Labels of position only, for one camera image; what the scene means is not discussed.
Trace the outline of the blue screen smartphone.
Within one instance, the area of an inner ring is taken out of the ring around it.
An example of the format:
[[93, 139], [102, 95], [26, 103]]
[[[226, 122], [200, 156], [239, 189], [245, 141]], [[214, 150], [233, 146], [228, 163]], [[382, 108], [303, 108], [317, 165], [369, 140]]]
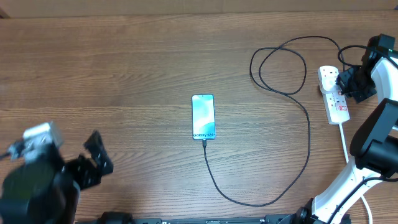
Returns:
[[213, 95], [192, 96], [192, 136], [194, 140], [213, 140], [216, 138]]

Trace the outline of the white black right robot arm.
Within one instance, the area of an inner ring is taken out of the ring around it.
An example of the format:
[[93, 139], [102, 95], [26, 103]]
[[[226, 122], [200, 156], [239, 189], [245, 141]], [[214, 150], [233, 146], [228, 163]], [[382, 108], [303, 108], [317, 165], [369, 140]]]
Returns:
[[393, 182], [397, 173], [397, 51], [395, 38], [371, 37], [363, 48], [360, 65], [345, 71], [322, 66], [318, 69], [320, 91], [330, 124], [349, 120], [347, 98], [360, 103], [376, 95], [378, 106], [344, 146], [347, 164], [329, 187], [311, 198], [295, 214], [278, 223], [350, 223], [347, 211], [381, 182]]

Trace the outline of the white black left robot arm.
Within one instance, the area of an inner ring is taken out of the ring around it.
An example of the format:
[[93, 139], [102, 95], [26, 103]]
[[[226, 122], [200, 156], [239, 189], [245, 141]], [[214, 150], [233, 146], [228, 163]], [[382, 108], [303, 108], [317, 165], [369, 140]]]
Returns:
[[113, 172], [98, 131], [93, 131], [83, 146], [90, 158], [79, 155], [65, 161], [50, 132], [16, 141], [11, 153], [25, 162], [3, 180], [2, 222], [73, 223], [80, 192], [100, 184], [104, 175]]

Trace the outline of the white charger adapter plug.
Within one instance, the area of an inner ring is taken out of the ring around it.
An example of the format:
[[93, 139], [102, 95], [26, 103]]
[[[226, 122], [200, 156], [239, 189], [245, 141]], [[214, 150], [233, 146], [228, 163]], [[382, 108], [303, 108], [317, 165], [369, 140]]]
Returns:
[[323, 94], [341, 91], [340, 86], [337, 84], [337, 77], [321, 77], [320, 91]]

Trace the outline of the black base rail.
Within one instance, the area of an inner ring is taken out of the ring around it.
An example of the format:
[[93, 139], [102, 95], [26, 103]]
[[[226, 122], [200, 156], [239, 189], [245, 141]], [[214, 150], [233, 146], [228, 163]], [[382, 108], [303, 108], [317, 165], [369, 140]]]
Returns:
[[76, 222], [78, 224], [100, 224], [100, 223], [131, 223], [131, 224], [291, 224], [299, 223], [295, 221], [295, 214], [286, 215], [266, 215], [262, 218], [190, 218], [162, 220], [160, 218], [133, 218], [130, 213], [105, 212], [103, 216], [96, 220], [85, 220]]

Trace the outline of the white power strip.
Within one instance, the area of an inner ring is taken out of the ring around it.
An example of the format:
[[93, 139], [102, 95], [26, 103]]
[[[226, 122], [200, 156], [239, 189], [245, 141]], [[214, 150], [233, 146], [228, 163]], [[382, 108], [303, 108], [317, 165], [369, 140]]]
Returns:
[[[319, 86], [321, 77], [338, 77], [336, 67], [324, 65], [318, 69]], [[350, 119], [346, 98], [339, 92], [322, 94], [329, 124], [342, 124]]]

